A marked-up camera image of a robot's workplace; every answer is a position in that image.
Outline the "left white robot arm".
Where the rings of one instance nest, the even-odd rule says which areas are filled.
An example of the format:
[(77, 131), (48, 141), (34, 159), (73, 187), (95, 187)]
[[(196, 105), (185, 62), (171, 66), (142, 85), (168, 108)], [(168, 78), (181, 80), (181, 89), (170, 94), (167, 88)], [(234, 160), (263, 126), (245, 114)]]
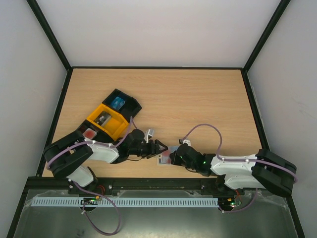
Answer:
[(76, 130), (44, 149), (43, 156), (47, 169), (54, 178), (67, 178), (81, 187), (93, 183), (96, 176), (83, 164), (87, 160), (118, 164), (126, 161), (130, 155), (140, 158), (152, 158), (168, 150), (159, 140), (149, 138), (151, 131), (143, 133), (134, 129), (120, 140), (111, 143), (88, 139)]

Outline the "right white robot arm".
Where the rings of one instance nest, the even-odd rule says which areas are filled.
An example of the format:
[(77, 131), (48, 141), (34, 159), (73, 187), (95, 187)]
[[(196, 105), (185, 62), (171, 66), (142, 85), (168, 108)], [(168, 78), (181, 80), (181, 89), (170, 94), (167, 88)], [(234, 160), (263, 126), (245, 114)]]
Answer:
[(266, 189), (280, 197), (292, 194), (296, 166), (267, 149), (247, 156), (202, 154), (188, 144), (169, 154), (171, 164), (182, 166), (205, 177), (220, 177), (216, 189), (221, 194), (243, 188)]

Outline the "translucent plastic card holder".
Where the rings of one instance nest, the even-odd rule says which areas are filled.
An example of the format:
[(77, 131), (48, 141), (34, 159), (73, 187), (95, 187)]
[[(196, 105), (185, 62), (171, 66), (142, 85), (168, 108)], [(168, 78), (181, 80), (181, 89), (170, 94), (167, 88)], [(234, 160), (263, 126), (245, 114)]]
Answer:
[(168, 149), (158, 156), (158, 165), (171, 165), (170, 154), (174, 153), (179, 146), (168, 146)]

